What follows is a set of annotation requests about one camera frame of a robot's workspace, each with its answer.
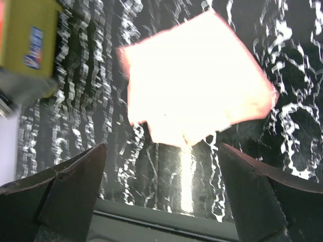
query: blue label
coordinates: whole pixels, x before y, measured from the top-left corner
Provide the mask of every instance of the blue label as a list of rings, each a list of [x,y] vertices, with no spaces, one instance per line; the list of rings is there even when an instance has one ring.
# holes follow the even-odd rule
[[[44,33],[35,27],[30,31],[29,53],[25,55],[24,63],[33,69],[40,69]]]

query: yellow box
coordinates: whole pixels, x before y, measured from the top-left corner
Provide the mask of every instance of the yellow box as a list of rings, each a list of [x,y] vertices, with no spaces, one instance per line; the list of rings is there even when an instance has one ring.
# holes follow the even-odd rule
[[[0,66],[51,77],[61,6],[55,0],[0,0],[0,11]]]

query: black metal surface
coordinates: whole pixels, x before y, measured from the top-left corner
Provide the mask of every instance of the black metal surface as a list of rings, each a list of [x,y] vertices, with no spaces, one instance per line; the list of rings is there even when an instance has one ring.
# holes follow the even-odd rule
[[[182,236],[189,235],[207,241],[239,241],[235,225],[231,222],[218,223],[212,219],[190,217],[104,200],[97,200],[94,214],[168,232],[175,231]]]
[[[323,186],[221,144],[219,162],[241,242],[319,242]]]
[[[33,176],[0,187],[1,242],[33,242],[44,224],[72,241],[85,241],[99,190],[105,145]]]

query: yellow container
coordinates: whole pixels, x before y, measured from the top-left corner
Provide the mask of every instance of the yellow container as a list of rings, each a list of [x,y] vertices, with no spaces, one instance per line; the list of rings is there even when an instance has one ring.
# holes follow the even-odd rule
[[[28,76],[52,76],[58,11],[55,0],[0,0],[0,66]]]

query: dark metal jaw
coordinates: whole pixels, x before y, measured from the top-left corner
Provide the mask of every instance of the dark metal jaw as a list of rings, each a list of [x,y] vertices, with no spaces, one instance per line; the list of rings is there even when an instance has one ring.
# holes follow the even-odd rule
[[[85,241],[105,166],[106,147],[0,187],[2,242]]]
[[[221,144],[219,162],[241,242],[319,242],[323,186]]]

